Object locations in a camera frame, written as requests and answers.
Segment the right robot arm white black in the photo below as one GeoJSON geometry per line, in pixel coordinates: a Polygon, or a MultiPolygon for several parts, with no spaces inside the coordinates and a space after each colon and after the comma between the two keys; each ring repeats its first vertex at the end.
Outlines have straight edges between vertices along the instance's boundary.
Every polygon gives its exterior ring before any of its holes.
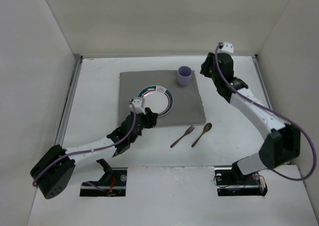
{"type": "Polygon", "coordinates": [[[233,59],[227,53],[208,53],[200,73],[211,78],[217,92],[237,108],[257,128],[264,143],[260,150],[232,164],[237,177],[251,175],[265,169],[274,169],[295,159],[300,154],[300,130],[276,117],[262,107],[248,85],[234,77],[233,59]]]}

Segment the white plate green rim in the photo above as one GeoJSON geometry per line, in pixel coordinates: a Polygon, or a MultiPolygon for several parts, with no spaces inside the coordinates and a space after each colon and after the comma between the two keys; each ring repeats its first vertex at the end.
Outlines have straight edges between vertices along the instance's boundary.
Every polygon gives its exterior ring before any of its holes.
{"type": "Polygon", "coordinates": [[[145,87],[139,92],[138,97],[145,99],[145,106],[157,113],[159,118],[168,114],[173,107],[173,95],[163,86],[145,87]]]}

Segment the lilac plastic cup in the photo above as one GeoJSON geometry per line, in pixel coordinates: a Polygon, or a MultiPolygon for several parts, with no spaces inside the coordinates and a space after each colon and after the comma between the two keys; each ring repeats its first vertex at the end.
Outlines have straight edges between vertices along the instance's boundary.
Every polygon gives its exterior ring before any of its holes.
{"type": "Polygon", "coordinates": [[[177,82],[179,86],[185,87],[191,82],[192,70],[188,66],[181,66],[177,71],[177,82]]]}

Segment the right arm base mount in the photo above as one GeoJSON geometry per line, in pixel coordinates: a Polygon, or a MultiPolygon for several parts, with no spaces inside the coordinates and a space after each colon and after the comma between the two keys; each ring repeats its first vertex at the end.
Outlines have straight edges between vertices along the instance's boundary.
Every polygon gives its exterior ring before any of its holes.
{"type": "Polygon", "coordinates": [[[264,197],[268,192],[266,180],[262,175],[253,173],[237,179],[231,167],[215,167],[213,182],[220,197],[264,197]]]}

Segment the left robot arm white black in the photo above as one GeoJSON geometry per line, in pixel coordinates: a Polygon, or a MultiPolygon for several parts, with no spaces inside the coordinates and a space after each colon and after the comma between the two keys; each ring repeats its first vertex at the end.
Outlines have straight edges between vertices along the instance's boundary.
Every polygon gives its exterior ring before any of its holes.
{"type": "Polygon", "coordinates": [[[52,146],[30,171],[32,185],[42,192],[48,200],[58,196],[71,183],[84,183],[96,190],[109,194],[116,182],[113,169],[106,161],[129,150],[131,144],[142,135],[144,129],[151,129],[157,124],[158,114],[145,108],[144,113],[133,109],[121,125],[112,133],[96,142],[75,148],[52,146]],[[103,171],[100,178],[90,175],[83,180],[82,167],[98,163],[103,171]]]}

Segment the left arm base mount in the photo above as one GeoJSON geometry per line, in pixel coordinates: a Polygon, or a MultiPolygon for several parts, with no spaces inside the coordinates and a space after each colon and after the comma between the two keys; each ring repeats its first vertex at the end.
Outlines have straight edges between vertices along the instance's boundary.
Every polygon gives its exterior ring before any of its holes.
{"type": "Polygon", "coordinates": [[[80,197],[125,197],[128,168],[112,168],[104,159],[96,161],[102,176],[96,181],[83,182],[80,197]]]}

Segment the grey cloth placemat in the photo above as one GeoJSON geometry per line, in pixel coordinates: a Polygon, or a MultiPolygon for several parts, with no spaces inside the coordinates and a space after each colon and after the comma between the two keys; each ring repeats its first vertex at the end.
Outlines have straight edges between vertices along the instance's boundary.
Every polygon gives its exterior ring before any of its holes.
{"type": "Polygon", "coordinates": [[[200,125],[206,122],[204,107],[199,94],[195,73],[185,86],[177,83],[176,70],[128,71],[120,73],[118,124],[129,114],[129,99],[138,96],[145,87],[159,85],[173,95],[173,107],[163,117],[158,117],[157,127],[200,125]]]}

